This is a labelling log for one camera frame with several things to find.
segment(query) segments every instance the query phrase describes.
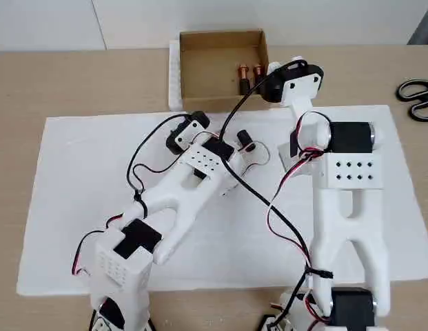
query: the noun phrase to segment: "wooden table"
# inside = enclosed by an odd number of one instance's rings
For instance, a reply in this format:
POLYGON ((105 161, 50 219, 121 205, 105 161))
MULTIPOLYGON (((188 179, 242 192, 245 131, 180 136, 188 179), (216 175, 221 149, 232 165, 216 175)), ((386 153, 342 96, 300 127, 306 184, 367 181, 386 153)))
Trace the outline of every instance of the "wooden table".
MULTIPOLYGON (((325 71, 315 106, 388 104, 428 228, 428 123, 395 100, 404 79, 428 79, 428 46, 270 48, 325 71)), ((46 117, 167 110, 167 50, 0 53, 0 330, 87 330, 87 297, 19 297, 15 291, 39 142, 46 117)), ((428 331, 428 280, 394 283, 392 331, 428 331)), ((153 293, 162 330, 254 330, 280 289, 153 293)))

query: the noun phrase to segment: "black scissors handle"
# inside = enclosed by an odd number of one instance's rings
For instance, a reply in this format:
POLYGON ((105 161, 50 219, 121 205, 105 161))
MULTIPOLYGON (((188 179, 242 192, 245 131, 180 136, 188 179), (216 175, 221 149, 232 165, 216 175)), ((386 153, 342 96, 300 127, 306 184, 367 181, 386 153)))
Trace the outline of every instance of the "black scissors handle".
POLYGON ((428 80, 426 79, 410 79, 400 84, 396 90, 396 98, 400 101, 422 100, 428 98, 428 80), (404 89, 409 86, 425 87, 422 91, 417 91, 413 94, 405 94, 404 89))
POLYGON ((425 79, 410 79, 402 84, 396 90, 396 98, 400 101, 419 100, 420 103, 412 105, 408 110, 408 115, 415 121, 428 122, 428 116, 418 114, 419 110, 428 108, 428 80, 425 79), (409 86, 422 86, 424 90, 417 91, 413 94, 405 94, 404 89, 409 86))

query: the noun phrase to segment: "brown cardboard box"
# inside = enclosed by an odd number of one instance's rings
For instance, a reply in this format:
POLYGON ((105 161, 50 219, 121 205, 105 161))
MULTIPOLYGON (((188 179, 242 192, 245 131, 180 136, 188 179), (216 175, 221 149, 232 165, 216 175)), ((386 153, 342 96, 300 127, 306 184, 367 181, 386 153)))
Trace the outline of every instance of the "brown cardboard box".
MULTIPOLYGON (((183 109, 229 112, 239 95, 238 67, 247 64, 254 85, 254 65, 268 65, 262 30, 180 33, 181 95, 183 109)), ((252 95, 240 109, 267 109, 260 95, 252 95)))

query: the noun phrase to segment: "black zip tie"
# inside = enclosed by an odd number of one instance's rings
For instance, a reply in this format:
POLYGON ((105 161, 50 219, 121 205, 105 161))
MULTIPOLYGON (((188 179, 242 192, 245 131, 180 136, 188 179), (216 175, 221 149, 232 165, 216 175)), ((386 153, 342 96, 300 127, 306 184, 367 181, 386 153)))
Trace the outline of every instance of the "black zip tie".
POLYGON ((321 278, 333 279, 333 272, 326 271, 326 270, 313 269, 313 268, 309 267, 308 265, 305 266, 305 273, 306 274, 317 274, 321 278))
POLYGON ((142 196, 141 196, 141 193, 139 192, 139 190, 135 190, 134 200, 142 205, 142 207, 143 207, 143 218, 145 219, 147 217, 147 206, 146 206, 146 203, 144 202, 144 200, 142 200, 142 196))

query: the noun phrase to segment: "white robotic arm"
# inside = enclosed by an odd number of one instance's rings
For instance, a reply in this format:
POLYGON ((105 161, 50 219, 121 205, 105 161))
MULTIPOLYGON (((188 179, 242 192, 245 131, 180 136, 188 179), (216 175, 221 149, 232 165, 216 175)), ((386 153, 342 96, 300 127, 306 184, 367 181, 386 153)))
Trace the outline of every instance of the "white robotic arm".
MULTIPOLYGON (((271 63, 268 73, 279 67, 279 63, 271 63)), ((300 146, 313 146, 323 151, 322 156, 298 173, 311 175, 313 182, 313 269, 332 270, 339 250, 351 241, 363 263, 368 290, 333 288, 332 279, 313 274, 310 293, 323 315, 329 317, 329 325, 324 326, 324 330, 350 330, 356 324, 359 330, 362 325, 368 325, 369 330, 384 330, 373 326, 374 316, 386 316, 390 309, 388 254, 383 239, 381 150, 375 141, 372 123, 332 122, 321 113, 312 116, 311 99, 316 96, 322 78, 319 67, 296 57, 292 59, 292 67, 272 82, 273 86, 283 86, 283 89, 277 90, 275 96, 269 93, 264 97, 289 107, 300 122, 292 128, 289 143, 278 148, 286 170, 297 162, 300 146), (306 116, 312 121, 306 122, 306 116), (353 316, 348 313, 347 305, 352 305, 349 310, 353 316), (370 320, 363 320, 362 313, 370 320)), ((270 82, 266 89, 271 90, 270 82)), ((281 296, 283 307, 290 294, 281 296)), ((274 319, 268 318, 265 325, 271 325, 274 319)), ((308 330, 313 321, 301 301, 292 306, 288 319, 297 330, 308 330)))
MULTIPOLYGON (((241 141, 242 150, 249 147, 244 146, 248 142, 241 141)), ((208 200, 235 184, 221 157, 235 172, 245 169, 238 146, 220 142, 196 119, 179 125, 167 146, 181 154, 178 161, 155 187, 141 195, 141 200, 134 201, 120 220, 111 222, 96 243, 90 297, 98 318, 105 323, 93 330, 109 326, 111 331, 143 331, 147 327, 147 281, 153 262, 165 263, 208 200), (162 237, 143 219, 168 208, 175 210, 176 218, 172 229, 162 237)))

